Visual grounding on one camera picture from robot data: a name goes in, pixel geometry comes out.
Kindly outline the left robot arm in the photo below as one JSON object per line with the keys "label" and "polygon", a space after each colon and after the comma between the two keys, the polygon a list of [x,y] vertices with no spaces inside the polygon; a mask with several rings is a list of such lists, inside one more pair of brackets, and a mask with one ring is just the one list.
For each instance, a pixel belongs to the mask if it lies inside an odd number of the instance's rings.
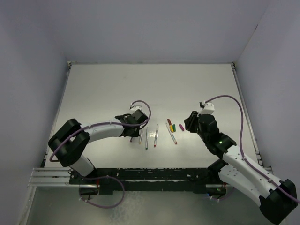
{"label": "left robot arm", "polygon": [[89,143],[110,137],[138,137],[141,126],[149,117],[140,109],[132,114],[115,116],[112,120],[81,124],[76,119],[69,119],[48,141],[53,157],[56,157],[63,167],[70,167],[80,174],[80,179],[86,184],[96,180],[96,168],[83,152]]}

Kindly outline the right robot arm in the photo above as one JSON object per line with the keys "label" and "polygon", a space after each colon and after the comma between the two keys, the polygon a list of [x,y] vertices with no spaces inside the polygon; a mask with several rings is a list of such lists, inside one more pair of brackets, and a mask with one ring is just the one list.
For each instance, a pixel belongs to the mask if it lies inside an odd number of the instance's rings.
{"label": "right robot arm", "polygon": [[221,181],[249,197],[273,224],[280,224],[297,206],[295,184],[271,174],[242,153],[240,146],[219,131],[215,117],[193,111],[184,120],[185,129],[200,136],[210,153],[219,159],[209,171],[209,180]]}

